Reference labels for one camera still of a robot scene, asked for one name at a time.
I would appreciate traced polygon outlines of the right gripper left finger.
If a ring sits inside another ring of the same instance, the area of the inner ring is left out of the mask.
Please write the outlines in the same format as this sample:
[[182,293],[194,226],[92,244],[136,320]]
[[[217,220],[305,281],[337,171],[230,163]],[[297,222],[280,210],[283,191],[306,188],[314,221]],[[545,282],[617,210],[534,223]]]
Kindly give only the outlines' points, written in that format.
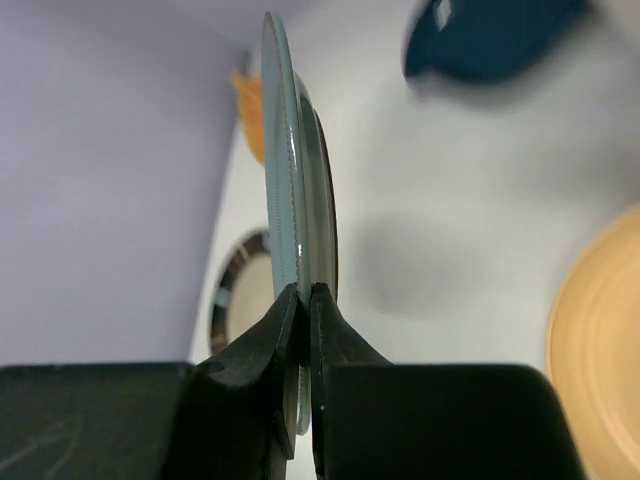
[[300,304],[193,365],[5,366],[5,479],[281,479],[294,456]]

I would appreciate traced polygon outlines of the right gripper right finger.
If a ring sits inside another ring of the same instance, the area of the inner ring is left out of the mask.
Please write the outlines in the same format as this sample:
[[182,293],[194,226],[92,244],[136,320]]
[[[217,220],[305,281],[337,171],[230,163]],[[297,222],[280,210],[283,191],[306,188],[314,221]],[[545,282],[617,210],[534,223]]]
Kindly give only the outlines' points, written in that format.
[[310,298],[313,455],[321,479],[581,479],[549,381],[526,365],[394,364]]

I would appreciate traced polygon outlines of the beige plate with dark rim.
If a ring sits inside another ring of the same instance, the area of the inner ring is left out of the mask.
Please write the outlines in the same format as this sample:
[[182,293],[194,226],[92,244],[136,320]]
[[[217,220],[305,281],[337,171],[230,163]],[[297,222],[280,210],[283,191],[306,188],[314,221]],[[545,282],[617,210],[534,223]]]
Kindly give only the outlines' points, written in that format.
[[254,229],[224,257],[209,302],[209,340],[219,353],[256,324],[274,300],[269,233]]

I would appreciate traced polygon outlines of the yellow round plate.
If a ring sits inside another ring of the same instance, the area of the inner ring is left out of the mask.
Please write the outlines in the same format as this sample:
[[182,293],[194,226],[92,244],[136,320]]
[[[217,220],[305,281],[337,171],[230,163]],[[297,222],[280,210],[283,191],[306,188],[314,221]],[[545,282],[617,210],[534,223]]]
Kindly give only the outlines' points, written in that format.
[[560,288],[546,368],[594,479],[639,476],[639,210],[607,227]]

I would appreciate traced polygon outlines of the teal round plate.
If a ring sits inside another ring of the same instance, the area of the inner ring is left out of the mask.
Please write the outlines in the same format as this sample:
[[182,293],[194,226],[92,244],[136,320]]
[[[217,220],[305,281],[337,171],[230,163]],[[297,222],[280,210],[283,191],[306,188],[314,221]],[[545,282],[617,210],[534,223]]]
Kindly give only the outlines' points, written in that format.
[[264,17],[261,44],[264,167],[276,292],[293,285],[303,311],[299,433],[322,430],[314,351],[318,293],[336,295],[338,235],[328,148],[320,116],[296,72],[282,18]]

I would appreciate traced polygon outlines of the orange fish-shaped dish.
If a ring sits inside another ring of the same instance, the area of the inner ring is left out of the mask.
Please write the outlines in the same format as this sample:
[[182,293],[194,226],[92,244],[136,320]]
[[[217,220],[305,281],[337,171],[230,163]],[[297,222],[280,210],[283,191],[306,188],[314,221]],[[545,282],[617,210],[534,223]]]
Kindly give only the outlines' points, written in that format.
[[263,165],[265,142],[261,79],[234,70],[230,82],[235,91],[238,117],[246,144],[254,159]]

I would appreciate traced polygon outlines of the dark blue ceramic dish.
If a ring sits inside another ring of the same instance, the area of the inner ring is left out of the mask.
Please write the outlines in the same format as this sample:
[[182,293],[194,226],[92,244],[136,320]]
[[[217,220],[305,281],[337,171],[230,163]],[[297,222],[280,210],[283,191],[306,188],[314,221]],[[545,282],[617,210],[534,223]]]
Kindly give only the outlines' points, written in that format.
[[547,54],[586,7],[574,0],[428,1],[408,35],[403,75],[505,81]]

